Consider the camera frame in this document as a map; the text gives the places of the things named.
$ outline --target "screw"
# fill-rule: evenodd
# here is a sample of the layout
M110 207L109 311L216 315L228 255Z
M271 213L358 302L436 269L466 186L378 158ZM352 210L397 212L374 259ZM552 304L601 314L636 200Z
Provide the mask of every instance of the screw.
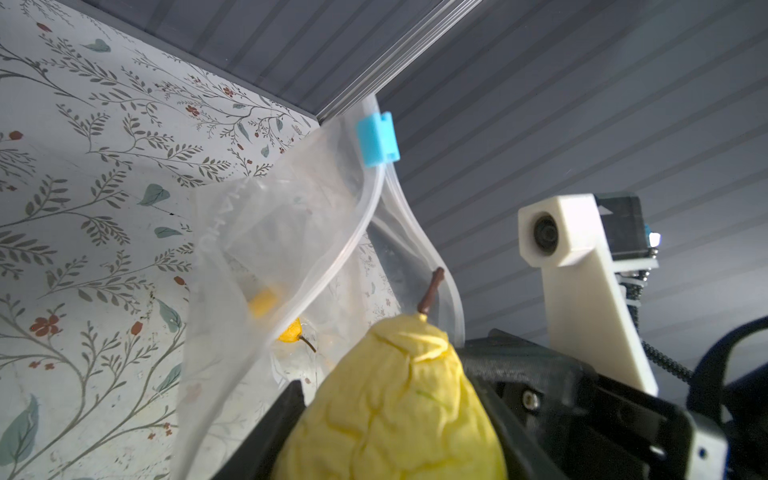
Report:
M533 226L533 240L546 255L552 255L558 248L558 225L552 215L544 215Z
M531 390L525 390L523 392L523 406L529 412L537 412L541 406L541 400L536 395L536 392Z

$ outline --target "black cable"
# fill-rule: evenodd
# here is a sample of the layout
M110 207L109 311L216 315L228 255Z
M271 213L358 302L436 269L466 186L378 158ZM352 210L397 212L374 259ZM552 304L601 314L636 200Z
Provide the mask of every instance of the black cable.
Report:
M655 248L650 249L650 256L653 258L658 253L658 250ZM640 297L643 294L643 284L646 280L648 280L648 276L650 275L650 272L648 270L640 270L637 272L636 275L633 277L630 277L634 281L627 280L626 282L620 282L622 285L624 285L627 288L627 300L631 300L633 302L637 302L637 305L627 305L627 310L629 310L630 317L632 318L632 323L634 324L634 328L637 330L637 332L640 332L640 320L639 316L637 314ZM648 357L648 359L661 367L664 371L676 376L678 379L684 381L685 383L690 382L690 378L694 375L694 373L685 367L684 365L676 362L675 360L671 359L669 356L664 355L660 350L653 347L650 343L646 342L645 340L643 342L643 350L645 351L645 356Z

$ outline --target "yellow object in bag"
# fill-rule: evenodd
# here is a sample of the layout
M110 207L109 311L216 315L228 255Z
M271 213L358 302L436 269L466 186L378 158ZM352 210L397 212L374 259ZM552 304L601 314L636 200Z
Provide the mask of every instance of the yellow object in bag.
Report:
M371 327L302 414L273 480L506 478L456 351L425 320L401 315Z

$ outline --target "red flower pattern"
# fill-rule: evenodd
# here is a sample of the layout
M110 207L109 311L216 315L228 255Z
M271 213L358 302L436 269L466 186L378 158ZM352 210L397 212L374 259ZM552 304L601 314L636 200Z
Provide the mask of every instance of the red flower pattern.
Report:
M47 319L39 316L35 319L35 323L29 327L29 330L35 332L36 336L46 336L48 335L48 332L50 332L51 335L56 335L61 332L61 329L58 328L56 323L58 323L58 317L56 315L51 315Z

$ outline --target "braided cable sleeve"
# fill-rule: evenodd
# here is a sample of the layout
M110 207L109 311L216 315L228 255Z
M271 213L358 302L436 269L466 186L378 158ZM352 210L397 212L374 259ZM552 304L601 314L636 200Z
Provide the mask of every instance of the braided cable sleeve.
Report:
M637 275L635 275L634 278L639 280L646 280L649 275L650 275L650 272L648 270L640 270L639 272L637 272ZM624 286L627 288L628 300L640 300L640 297L643 295L642 286L637 285L636 283L624 283ZM632 318L632 323L634 324L634 328L639 333L640 318L637 311L638 308L635 305L627 305L627 309L629 310L630 317ZM672 374L673 376L676 376L678 379L684 381L685 383L688 383L690 381L690 378L694 374L693 372L690 371L690 369L676 362L675 360L671 359L669 356L664 355L660 350L656 349L645 340L643 340L642 342L643 342L643 350L645 351L645 356L648 357L648 359L651 362L655 363L656 365L661 367L664 371Z
M651 362L659 365L659 367L676 376L678 379L683 380L685 383L690 382L690 378L694 375L690 369L664 355L645 340L643 340L643 350L645 350L645 355Z

